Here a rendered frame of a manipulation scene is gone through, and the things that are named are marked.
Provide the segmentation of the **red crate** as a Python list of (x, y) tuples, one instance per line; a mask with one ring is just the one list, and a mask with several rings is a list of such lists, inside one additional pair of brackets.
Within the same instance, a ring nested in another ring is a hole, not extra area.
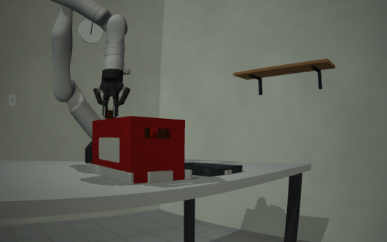
[[(144, 138), (145, 128), (150, 137)], [(156, 138), (169, 129), (171, 139)], [(184, 179), (185, 120), (118, 117), (93, 121), (93, 164), (133, 173), (135, 183), (147, 183), (150, 171), (173, 171)]]

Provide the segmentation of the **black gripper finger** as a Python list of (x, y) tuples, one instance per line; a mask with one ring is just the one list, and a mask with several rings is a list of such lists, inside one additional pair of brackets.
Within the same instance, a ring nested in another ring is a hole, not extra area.
[(115, 85), (112, 85), (112, 98), (113, 98), (113, 102), (114, 102), (114, 106), (113, 106), (113, 118), (117, 118), (118, 116), (118, 107), (120, 105), (123, 105), (126, 98), (128, 97), (128, 94), (130, 92), (130, 89), (128, 87), (125, 87), (125, 86), (122, 86), (122, 96), (119, 100), (119, 95), (116, 95), (116, 86)]
[(95, 93), (95, 97), (96, 97), (98, 104), (103, 106), (102, 115), (104, 118), (106, 118), (106, 110), (108, 110), (108, 107), (107, 107), (108, 102), (109, 102), (109, 97), (107, 97), (108, 89), (109, 89), (109, 86), (105, 85), (104, 93), (103, 93), (103, 100), (102, 100), (101, 95), (100, 95), (101, 88), (98, 87), (98, 88), (93, 89), (93, 92)]

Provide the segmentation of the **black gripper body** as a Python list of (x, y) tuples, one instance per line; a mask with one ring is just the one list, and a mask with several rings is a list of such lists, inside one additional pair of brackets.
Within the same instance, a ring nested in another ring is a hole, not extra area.
[(112, 96), (112, 85), (116, 86), (116, 95), (122, 90), (123, 70), (120, 69), (104, 69), (102, 71), (102, 82), (100, 85), (101, 90), (104, 93), (105, 85), (109, 86), (107, 97)]

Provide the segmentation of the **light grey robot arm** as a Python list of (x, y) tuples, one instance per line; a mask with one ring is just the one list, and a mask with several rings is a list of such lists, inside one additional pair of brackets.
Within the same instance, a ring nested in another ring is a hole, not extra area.
[(58, 3), (58, 17), (52, 30), (54, 95), (60, 102), (67, 103), (71, 115), (93, 140), (93, 121), (100, 120), (100, 117), (70, 77), (73, 10), (105, 30), (103, 70), (120, 69), (123, 70), (123, 75), (130, 74), (130, 69), (124, 68), (124, 37), (128, 31), (127, 22), (122, 15), (112, 15), (107, 8), (92, 0), (51, 1)]

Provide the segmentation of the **brown glass bottle with cream label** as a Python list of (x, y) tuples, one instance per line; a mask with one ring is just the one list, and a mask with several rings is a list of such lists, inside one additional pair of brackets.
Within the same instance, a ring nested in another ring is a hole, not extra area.
[(113, 118), (113, 110), (106, 110), (106, 119)]

